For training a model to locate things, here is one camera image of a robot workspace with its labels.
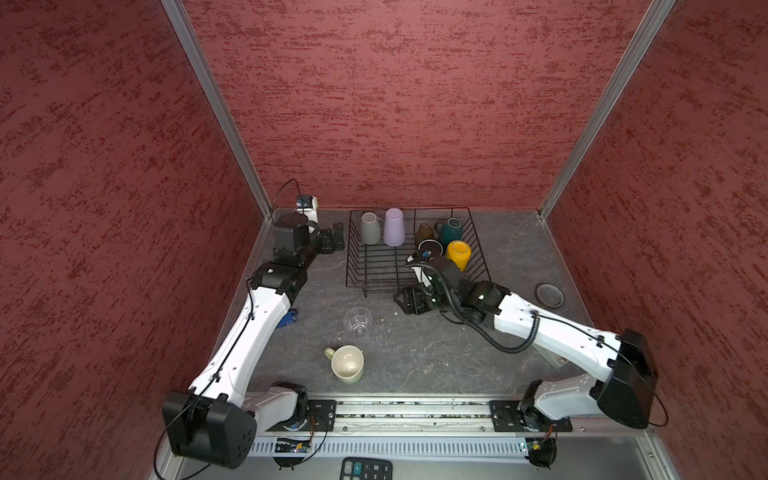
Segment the black calculator remote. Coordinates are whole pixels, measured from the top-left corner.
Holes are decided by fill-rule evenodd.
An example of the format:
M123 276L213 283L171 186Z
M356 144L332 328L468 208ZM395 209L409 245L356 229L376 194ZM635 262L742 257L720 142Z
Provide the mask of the black calculator remote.
M391 480L393 464L388 460L347 457L342 461L340 480Z

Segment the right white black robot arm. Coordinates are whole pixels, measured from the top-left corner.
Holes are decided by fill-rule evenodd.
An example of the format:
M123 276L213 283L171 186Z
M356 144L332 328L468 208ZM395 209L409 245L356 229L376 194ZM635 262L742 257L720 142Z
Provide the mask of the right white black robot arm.
M647 338L631 329L618 334L588 327L525 300L510 289L470 280L451 260L410 256L417 283L394 299L409 315L438 311L478 333L496 350L517 355L532 347L579 367L581 375L529 384L517 420L543 431L573 417L602 415L628 428L652 425L658 370Z

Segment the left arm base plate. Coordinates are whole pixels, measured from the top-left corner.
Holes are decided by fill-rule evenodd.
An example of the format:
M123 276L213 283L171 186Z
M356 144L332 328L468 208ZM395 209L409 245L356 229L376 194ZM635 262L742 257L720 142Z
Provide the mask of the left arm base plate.
M274 427L279 432L331 432L334 429L338 402L336 400L311 399L307 404L307 413L297 419L282 422Z

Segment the clear glass cup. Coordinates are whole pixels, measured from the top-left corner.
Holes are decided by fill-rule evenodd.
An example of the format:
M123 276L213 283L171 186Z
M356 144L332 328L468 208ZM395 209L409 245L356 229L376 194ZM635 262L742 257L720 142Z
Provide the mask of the clear glass cup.
M368 334L373 319L372 312L365 307L353 307L346 312L343 323L348 333L362 337Z

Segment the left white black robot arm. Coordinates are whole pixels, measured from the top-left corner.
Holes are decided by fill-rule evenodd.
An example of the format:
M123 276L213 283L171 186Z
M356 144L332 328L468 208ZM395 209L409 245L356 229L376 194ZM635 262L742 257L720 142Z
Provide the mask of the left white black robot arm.
M270 428L314 425L305 387L277 382L249 395L253 371L280 321L305 285L320 254L335 250L330 229L319 227L317 210L299 208L273 226L274 257L245 282L245 304L204 370L185 391L172 391L162 405L160 439L177 457L206 467L239 467L255 438Z

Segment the yellow mug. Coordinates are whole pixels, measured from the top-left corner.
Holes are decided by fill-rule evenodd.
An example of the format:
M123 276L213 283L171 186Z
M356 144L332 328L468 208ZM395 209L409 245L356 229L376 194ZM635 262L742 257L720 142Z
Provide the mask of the yellow mug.
M468 243L454 240L447 245L445 257L452 261L460 271L464 272L471 260L472 249Z

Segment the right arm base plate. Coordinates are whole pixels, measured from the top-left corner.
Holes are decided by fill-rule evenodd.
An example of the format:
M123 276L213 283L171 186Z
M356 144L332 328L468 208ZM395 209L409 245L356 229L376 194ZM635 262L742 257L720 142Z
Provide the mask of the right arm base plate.
M521 408L519 401L492 400L489 402L489 408L493 428L497 433L560 433L573 431L572 423L568 417L552 420L533 406Z

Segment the dark green mug white inside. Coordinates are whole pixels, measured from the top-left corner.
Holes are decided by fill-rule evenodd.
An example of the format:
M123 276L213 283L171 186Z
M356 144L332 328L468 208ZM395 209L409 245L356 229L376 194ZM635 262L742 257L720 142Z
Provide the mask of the dark green mug white inside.
M451 217L445 221L436 222L434 229L438 241L447 248L450 243L462 239L464 224L459 218Z

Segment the blue black crimping tool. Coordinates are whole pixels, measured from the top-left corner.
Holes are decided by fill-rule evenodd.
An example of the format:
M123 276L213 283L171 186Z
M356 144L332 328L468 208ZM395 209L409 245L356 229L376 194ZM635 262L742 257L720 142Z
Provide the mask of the blue black crimping tool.
M296 309L289 309L287 313L281 318L277 324L277 328L282 328L291 324L294 324L298 319L298 311Z

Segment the olive green glass cup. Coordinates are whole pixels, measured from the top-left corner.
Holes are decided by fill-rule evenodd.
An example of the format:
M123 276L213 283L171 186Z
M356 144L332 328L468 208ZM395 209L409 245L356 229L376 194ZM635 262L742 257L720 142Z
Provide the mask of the olive green glass cup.
M421 223L414 235L415 246L418 247L425 240L433 240L435 233L428 223Z

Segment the lilac plastic cup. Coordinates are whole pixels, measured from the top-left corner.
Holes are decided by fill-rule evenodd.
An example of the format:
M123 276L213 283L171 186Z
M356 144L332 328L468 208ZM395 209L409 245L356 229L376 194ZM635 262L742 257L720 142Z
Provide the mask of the lilac plastic cup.
M399 247L406 241L404 213L399 208L390 208L385 213L383 240L387 246Z

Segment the black mug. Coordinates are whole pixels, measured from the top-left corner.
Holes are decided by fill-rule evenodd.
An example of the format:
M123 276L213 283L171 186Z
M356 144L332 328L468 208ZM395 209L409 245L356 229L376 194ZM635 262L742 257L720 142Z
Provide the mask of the black mug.
M425 239L417 246L418 257L420 259L437 258L443 255L444 247L435 239Z

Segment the grey white mug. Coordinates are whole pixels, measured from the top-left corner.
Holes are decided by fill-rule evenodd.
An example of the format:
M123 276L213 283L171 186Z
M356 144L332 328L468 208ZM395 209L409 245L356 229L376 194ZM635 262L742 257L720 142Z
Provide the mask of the grey white mug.
M377 245L382 239L382 221L374 212L361 216L360 235L365 245Z

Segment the cream light green mug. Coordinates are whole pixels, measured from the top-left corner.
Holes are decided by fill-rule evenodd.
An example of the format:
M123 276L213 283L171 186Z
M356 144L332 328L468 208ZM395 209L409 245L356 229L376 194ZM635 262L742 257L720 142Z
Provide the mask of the cream light green mug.
M345 345L338 349L326 348L324 354L330 361L333 374L343 383L354 384L363 377L365 358L358 347Z

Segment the aluminium rail frame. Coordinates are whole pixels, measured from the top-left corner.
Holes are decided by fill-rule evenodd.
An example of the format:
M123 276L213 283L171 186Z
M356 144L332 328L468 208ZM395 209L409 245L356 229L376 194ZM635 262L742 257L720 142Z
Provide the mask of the aluminium rail frame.
M679 476L656 430L632 430L604 417L573 417L570 419L572 432L497 433L489 402L512 399L462 395L316 395L308 399L338 402L331 432L319 429L304 433L279 432L274 426L255 438L246 459L273 459L283 469L297 467L310 459L343 456L521 462L545 469L566 457L567 441L581 439L588 462L596 463L598 470L604 471L616 461L614 455L607 447L590 444L593 439L604 439L608 446L627 451L630 460L638 460L651 479ZM161 439L158 447L156 477L180 478L181 460L193 459L175 456L168 443ZM200 479L215 467L221 467L206 467L199 462L199 469L189 475L192 479Z

